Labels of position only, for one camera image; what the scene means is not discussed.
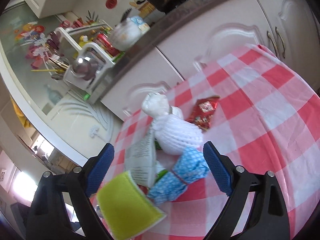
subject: red snack bag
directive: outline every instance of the red snack bag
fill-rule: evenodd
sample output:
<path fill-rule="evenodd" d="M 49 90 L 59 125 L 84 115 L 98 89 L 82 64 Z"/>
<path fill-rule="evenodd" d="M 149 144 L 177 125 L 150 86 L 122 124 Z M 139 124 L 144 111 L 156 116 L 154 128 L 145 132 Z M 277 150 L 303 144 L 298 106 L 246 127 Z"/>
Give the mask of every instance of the red snack bag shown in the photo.
<path fill-rule="evenodd" d="M 217 109 L 219 99 L 220 96 L 199 99 L 187 121 L 207 131 L 211 126 L 210 121 Z"/>

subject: newspaper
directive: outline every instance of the newspaper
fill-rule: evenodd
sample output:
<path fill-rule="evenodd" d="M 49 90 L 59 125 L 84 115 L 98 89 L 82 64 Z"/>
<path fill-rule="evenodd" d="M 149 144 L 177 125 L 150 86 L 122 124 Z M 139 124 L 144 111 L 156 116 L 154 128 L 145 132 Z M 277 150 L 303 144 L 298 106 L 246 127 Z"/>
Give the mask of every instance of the newspaper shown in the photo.
<path fill-rule="evenodd" d="M 145 137 L 125 151 L 124 169 L 135 183 L 151 188 L 156 179 L 156 146 L 151 129 Z"/>

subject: red and white checkered tablecloth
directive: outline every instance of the red and white checkered tablecloth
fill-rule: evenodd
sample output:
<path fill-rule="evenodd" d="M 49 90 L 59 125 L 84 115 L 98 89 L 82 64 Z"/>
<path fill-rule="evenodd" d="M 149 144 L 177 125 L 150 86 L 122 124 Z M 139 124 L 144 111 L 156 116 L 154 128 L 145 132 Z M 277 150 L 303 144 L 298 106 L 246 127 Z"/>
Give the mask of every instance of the red and white checkered tablecloth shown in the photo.
<path fill-rule="evenodd" d="M 204 142 L 212 141 L 221 154 L 249 172 L 276 173 L 294 237 L 320 200 L 320 98 L 316 93 L 270 50 L 245 45 L 207 64 L 203 72 L 166 95 L 185 117 L 197 99 L 221 96 Z M 124 122 L 114 161 L 101 185 L 124 170 L 125 149 L 144 137 L 151 121 L 139 110 Z M 242 231 L 252 200 L 250 195 L 234 233 Z M 177 200 L 162 204 L 167 217 L 137 238 L 202 240 L 226 201 L 209 173 Z"/>

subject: yellow sponge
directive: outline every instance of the yellow sponge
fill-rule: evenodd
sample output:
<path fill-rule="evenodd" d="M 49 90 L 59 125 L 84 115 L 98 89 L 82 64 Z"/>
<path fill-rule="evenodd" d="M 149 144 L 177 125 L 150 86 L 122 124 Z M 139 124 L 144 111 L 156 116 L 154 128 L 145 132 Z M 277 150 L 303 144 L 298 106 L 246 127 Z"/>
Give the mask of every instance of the yellow sponge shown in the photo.
<path fill-rule="evenodd" d="M 166 216 L 138 188 L 130 171 L 119 174 L 103 186 L 97 193 L 97 201 L 117 240 L 134 238 Z"/>

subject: metal screw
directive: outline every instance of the metal screw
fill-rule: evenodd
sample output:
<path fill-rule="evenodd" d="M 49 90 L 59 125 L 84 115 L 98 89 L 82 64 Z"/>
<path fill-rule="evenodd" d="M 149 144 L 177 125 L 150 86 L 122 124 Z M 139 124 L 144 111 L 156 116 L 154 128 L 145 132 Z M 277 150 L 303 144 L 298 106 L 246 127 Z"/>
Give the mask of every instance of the metal screw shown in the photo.
<path fill-rule="evenodd" d="M 244 167 L 242 167 L 242 166 L 236 166 L 236 171 L 242 173 L 242 172 L 244 172 Z"/>
<path fill-rule="evenodd" d="M 78 166 L 78 167 L 75 167 L 75 168 L 73 169 L 73 172 L 74 172 L 74 173 L 79 173 L 81 170 L 82 170 L 82 168 Z"/>
<path fill-rule="evenodd" d="M 49 177 L 50 175 L 51 175 L 51 172 L 50 172 L 50 171 L 46 171 L 46 172 L 43 174 L 43 176 L 44 176 L 45 178 Z"/>
<path fill-rule="evenodd" d="M 270 176 L 270 177 L 274 177 L 275 176 L 275 173 L 273 171 L 268 171 L 267 174 Z"/>

